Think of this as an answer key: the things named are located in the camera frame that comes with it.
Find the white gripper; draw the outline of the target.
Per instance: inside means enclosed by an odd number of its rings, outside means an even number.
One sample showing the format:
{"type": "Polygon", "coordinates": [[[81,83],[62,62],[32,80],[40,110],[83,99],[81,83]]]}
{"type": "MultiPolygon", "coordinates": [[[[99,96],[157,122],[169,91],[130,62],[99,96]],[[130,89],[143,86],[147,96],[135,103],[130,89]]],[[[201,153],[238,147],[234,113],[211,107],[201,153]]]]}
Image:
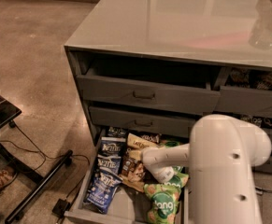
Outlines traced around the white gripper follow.
{"type": "Polygon", "coordinates": [[[174,167],[189,165],[190,145],[176,147],[147,147],[141,151],[144,167],[159,182],[168,182],[174,175],[174,167]]]}

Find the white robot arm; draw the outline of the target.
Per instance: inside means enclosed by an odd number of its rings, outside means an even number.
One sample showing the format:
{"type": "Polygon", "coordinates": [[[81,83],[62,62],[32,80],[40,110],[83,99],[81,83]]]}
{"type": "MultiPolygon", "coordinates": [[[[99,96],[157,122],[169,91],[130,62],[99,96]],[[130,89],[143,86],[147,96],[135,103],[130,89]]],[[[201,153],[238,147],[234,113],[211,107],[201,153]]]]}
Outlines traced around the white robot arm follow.
{"type": "Polygon", "coordinates": [[[188,144],[149,147],[141,159],[160,183],[174,166],[189,168],[191,224],[263,224],[251,168],[264,164],[271,150],[260,127],[214,114],[194,124],[188,144]]]}

